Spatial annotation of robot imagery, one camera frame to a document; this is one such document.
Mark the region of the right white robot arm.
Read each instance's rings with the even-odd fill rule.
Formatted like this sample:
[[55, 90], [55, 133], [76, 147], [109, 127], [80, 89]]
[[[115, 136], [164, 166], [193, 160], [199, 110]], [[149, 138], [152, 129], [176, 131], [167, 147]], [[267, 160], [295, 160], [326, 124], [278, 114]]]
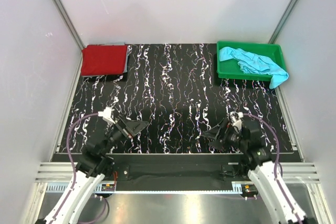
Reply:
[[234, 113], [201, 135], [210, 138], [209, 145], [221, 150], [233, 147], [242, 152], [237, 174], [250, 180], [261, 195], [274, 223], [316, 223], [299, 206], [282, 178], [279, 156], [273, 157], [261, 139], [263, 120], [244, 113]]

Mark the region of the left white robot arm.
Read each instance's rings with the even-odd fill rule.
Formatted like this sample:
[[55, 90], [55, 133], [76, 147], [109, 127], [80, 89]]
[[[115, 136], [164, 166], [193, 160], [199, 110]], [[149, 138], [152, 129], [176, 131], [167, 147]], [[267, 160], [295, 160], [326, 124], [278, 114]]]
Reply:
[[[112, 130], [106, 138], [95, 145], [87, 145], [82, 149], [77, 164], [71, 155], [69, 141], [72, 130], [81, 121], [92, 116], [99, 116], [112, 125]], [[37, 219], [35, 223], [78, 223], [84, 206], [93, 194], [96, 186], [103, 180], [113, 176], [114, 159], [108, 156], [111, 149], [121, 141], [133, 139], [148, 126], [147, 121], [129, 120], [118, 116], [111, 117], [111, 113], [97, 112], [79, 118], [71, 126], [67, 134], [67, 153], [72, 167], [72, 177], [62, 196], [44, 218]]]

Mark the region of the red t shirt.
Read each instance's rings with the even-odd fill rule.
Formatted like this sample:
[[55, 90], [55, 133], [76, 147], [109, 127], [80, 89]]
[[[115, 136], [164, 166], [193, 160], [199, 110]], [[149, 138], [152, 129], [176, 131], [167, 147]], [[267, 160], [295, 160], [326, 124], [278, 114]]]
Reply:
[[81, 76], [123, 74], [126, 50], [126, 46], [88, 45], [81, 51]]

